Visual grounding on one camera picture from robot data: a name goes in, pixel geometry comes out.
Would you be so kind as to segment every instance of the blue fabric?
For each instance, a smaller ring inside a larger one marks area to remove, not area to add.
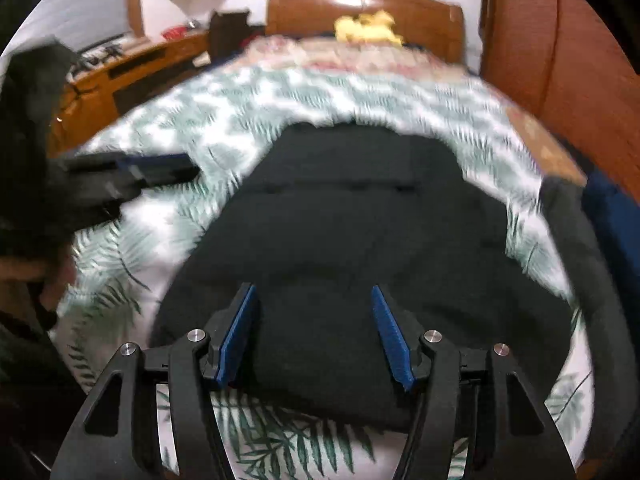
[[[640,206],[596,170],[584,188],[582,209],[607,260],[640,356]]]

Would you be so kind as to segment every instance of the wooden cabinet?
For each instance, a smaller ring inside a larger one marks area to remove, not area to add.
[[[193,58],[207,50],[206,31],[144,46],[66,86],[51,124],[49,155],[87,142],[127,111],[196,75]]]

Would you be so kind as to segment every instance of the black cloth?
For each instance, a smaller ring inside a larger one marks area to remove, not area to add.
[[[595,404],[585,458],[609,455],[626,433],[634,444],[618,452],[626,448],[638,460],[640,384],[634,347],[607,262],[582,212],[582,194],[581,187],[559,177],[546,178],[540,189],[545,218],[582,309],[589,340]]]
[[[47,334],[0,312],[0,479],[36,478],[31,453],[50,467],[85,398]]]
[[[390,285],[425,329],[513,348],[551,390],[570,310],[504,254],[505,206],[466,183],[450,149],[382,127],[286,128],[161,303],[153,346],[203,326],[254,282],[260,318],[238,385],[291,407],[406,430],[370,306]]]
[[[631,341],[640,358],[640,204],[601,171],[590,174],[582,210],[616,285]]]

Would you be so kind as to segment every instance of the wooden wardrobe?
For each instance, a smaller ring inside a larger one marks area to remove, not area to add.
[[[640,75],[585,0],[488,0],[481,75],[640,201]]]

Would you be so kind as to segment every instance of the bed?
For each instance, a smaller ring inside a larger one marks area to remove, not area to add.
[[[379,9],[396,17],[396,32],[415,48],[345,46],[317,37],[341,15]],[[266,37],[86,143],[82,152],[186,151],[202,176],[149,190],[124,206],[117,222],[76,235],[78,279],[60,304],[53,338],[79,383],[91,388],[124,342],[148,344],[176,270],[286,124],[372,121],[444,140],[465,178],[506,204],[506,253],[572,304],[571,350],[546,405],[578,465],[593,410],[590,352],[538,190],[543,175],[577,184],[584,175],[535,118],[459,65],[463,25],[459,6],[435,0],[269,0]],[[317,88],[334,97],[322,97]],[[418,111],[408,115],[391,99],[381,109],[381,95],[402,98]],[[421,115],[427,108],[430,113]],[[211,400],[237,478],[382,480],[392,477],[404,445],[400,433],[337,425],[237,390]],[[159,385],[162,457],[178,472],[168,403],[167,388]],[[462,476],[466,442],[456,443],[454,455],[451,479]]]

